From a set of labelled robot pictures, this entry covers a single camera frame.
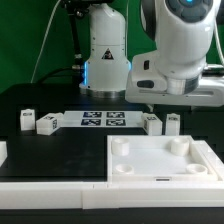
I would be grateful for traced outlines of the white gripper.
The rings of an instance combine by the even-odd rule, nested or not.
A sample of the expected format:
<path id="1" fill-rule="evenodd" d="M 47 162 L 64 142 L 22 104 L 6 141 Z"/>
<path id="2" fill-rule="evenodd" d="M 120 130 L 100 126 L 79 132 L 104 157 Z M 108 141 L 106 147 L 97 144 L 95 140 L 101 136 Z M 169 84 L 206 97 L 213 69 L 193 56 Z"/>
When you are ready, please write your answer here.
<path id="1" fill-rule="evenodd" d="M 133 58 L 125 99 L 131 103 L 220 107 L 224 105 L 224 76 L 199 76 L 194 80 L 172 80 L 155 67 L 157 53 Z"/>

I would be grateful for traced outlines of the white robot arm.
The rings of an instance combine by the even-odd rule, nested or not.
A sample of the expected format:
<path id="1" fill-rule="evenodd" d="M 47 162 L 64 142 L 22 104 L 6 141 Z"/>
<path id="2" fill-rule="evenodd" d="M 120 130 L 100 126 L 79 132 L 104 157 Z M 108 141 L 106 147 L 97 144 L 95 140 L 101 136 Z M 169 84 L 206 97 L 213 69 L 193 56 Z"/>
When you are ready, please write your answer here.
<path id="1" fill-rule="evenodd" d="M 91 7 L 91 54 L 80 90 L 95 97 L 124 94 L 144 104 L 224 105 L 224 57 L 207 62 L 219 41 L 223 0 L 136 0 L 130 43 L 124 21 L 106 4 Z"/>

